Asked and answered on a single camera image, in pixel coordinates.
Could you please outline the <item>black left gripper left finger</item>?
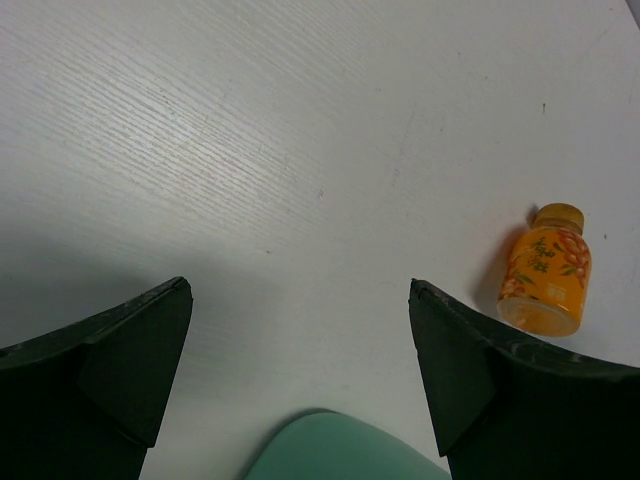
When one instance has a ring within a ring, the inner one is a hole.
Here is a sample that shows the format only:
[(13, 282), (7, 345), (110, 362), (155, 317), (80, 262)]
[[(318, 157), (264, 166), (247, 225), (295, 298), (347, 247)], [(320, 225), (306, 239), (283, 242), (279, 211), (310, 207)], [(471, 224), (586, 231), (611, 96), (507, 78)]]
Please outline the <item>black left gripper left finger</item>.
[(193, 308), (175, 277), (1, 351), (4, 479), (136, 479), (156, 444)]

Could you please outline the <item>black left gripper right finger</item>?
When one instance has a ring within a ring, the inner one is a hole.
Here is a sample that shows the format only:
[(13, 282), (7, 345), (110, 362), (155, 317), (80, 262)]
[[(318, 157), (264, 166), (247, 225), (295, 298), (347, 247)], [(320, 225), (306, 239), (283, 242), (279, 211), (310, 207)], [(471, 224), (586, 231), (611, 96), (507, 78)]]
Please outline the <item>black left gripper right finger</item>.
[(635, 479), (639, 371), (554, 346), (413, 280), (409, 316), (455, 479)]

